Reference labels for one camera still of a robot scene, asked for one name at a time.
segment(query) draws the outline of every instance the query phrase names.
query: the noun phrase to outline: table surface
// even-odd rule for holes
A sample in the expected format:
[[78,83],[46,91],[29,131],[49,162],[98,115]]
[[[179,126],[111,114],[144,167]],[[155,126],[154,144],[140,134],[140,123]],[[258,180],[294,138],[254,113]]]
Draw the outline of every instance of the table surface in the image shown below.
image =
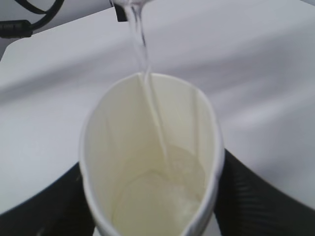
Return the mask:
[[[200,87],[225,146],[315,209],[315,7],[298,0],[157,0],[144,10],[153,71]],[[114,9],[11,44],[0,62],[0,212],[78,161],[82,124],[137,70]]]

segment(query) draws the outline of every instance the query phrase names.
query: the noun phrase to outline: water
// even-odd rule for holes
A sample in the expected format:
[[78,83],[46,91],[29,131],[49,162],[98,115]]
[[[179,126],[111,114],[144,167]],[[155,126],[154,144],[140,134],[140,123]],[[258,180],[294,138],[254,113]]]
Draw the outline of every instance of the water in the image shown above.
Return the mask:
[[152,113],[152,118],[156,125],[156,131],[165,159],[165,167],[167,172],[170,174],[172,172],[172,166],[171,162],[168,160],[169,158],[167,140],[163,128],[162,118],[158,109],[156,95],[153,89],[153,82],[151,78],[151,65],[148,55],[147,43],[143,32],[142,8],[143,4],[127,4],[124,7],[125,12],[128,15],[132,41],[134,44],[135,51],[137,53],[140,70],[142,71],[143,76],[142,83],[144,94],[147,98],[148,105]]
[[[156,159],[164,160],[164,170],[148,170],[127,182],[115,202],[112,223],[123,236],[179,236],[196,213],[205,191],[205,173],[198,161],[198,117],[196,115],[195,118],[194,154],[168,144],[143,32],[143,0],[137,1],[138,4],[125,4],[124,9],[130,23],[142,71],[143,91],[156,127],[158,142],[132,157],[123,175],[131,176],[130,173],[140,163],[155,166],[150,161]],[[194,111],[198,114],[195,89],[192,89],[191,95],[195,101]]]
[[[187,183],[174,182],[159,168],[144,171],[128,182],[112,215],[113,225],[123,236],[179,236],[198,210],[204,193],[203,169],[195,168],[196,157],[182,148],[168,146],[168,153],[174,166],[184,166],[173,170],[173,178],[185,177]],[[152,162],[161,155],[155,143],[131,158],[123,175],[139,169],[140,163],[154,166]]]

